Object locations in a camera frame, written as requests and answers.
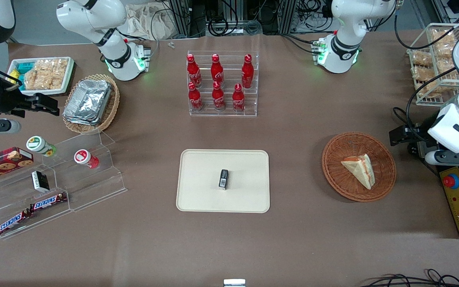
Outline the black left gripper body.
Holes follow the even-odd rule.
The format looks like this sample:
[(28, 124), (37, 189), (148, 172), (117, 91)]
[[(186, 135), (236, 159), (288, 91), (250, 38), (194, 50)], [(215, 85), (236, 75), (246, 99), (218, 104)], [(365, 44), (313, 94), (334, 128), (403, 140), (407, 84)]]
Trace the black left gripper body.
[(403, 125), (401, 127), (402, 136), (401, 143), (413, 143), (413, 142), (425, 142), (430, 144), (430, 136), (428, 135), (428, 130), (422, 125), (414, 125), (409, 127), (409, 125)]

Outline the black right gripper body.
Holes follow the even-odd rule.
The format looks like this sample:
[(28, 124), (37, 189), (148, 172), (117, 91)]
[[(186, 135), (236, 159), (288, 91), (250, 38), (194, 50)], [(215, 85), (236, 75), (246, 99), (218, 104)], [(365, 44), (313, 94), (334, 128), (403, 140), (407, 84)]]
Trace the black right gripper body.
[(18, 88), (9, 90), (8, 88), (0, 87), (0, 114), (10, 114), (24, 118), (26, 111), (37, 111), (33, 106), (33, 97), (23, 95)]

